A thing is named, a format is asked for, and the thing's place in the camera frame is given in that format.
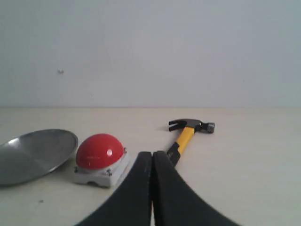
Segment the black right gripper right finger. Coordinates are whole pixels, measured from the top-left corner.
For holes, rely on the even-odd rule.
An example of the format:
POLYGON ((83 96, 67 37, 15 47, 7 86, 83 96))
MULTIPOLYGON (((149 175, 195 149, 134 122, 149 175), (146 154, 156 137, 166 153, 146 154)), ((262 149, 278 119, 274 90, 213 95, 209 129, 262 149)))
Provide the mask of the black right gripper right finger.
POLYGON ((237 226, 201 199, 181 178, 168 156, 152 156, 152 200, 156 226, 237 226))

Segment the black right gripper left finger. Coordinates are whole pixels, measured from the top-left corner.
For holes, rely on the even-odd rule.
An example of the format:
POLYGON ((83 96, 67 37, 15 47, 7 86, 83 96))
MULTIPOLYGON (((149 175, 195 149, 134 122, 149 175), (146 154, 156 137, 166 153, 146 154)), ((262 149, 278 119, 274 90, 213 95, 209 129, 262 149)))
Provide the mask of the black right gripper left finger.
POLYGON ((152 154, 140 152, 114 193, 79 226, 149 226, 152 154))

